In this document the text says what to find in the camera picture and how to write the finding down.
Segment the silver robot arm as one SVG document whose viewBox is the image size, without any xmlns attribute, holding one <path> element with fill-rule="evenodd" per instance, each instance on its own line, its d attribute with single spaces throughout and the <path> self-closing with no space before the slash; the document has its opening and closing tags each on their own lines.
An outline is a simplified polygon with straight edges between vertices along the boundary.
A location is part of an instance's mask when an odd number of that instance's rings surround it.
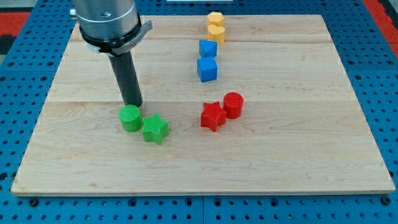
<svg viewBox="0 0 398 224">
<path fill-rule="evenodd" d="M 72 0 L 70 11 L 86 43 L 96 51 L 118 57 L 139 44 L 153 28 L 141 22 L 134 0 Z"/>
</svg>

